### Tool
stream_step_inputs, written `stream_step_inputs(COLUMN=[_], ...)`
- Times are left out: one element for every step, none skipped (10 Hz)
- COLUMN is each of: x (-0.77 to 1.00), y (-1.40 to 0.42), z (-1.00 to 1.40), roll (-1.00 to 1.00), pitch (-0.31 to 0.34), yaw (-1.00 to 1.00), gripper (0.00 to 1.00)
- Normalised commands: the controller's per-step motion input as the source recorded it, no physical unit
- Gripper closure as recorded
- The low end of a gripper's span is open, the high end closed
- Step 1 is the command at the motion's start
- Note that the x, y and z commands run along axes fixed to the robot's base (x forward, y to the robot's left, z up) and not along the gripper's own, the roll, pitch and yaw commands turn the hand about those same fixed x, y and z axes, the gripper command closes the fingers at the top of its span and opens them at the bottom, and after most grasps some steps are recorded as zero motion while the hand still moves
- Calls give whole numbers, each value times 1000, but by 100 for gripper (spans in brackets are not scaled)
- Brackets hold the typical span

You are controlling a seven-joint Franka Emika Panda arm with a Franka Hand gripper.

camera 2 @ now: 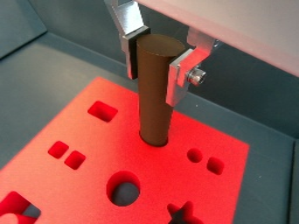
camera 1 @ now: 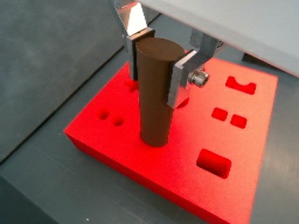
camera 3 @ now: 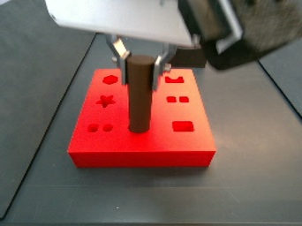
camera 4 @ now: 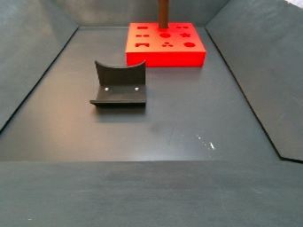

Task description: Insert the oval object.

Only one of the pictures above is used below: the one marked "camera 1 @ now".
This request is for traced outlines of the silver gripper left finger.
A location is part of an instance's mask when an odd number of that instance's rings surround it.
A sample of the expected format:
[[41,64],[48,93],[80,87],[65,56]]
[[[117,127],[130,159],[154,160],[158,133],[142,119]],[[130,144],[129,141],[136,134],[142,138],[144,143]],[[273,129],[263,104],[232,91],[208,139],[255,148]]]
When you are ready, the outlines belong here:
[[142,6],[137,1],[113,0],[112,6],[122,33],[128,54],[129,74],[132,80],[136,81],[136,42],[142,38],[152,37],[154,35],[154,30],[146,26]]

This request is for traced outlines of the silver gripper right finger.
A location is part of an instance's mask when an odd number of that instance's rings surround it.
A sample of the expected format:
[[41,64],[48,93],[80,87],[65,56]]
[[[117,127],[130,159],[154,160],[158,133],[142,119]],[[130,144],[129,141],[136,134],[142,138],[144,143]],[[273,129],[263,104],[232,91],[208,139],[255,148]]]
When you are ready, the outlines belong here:
[[190,30],[189,50],[172,65],[170,85],[166,105],[176,108],[189,96],[190,87],[203,88],[209,75],[203,71],[204,64],[224,48],[224,43],[208,34]]

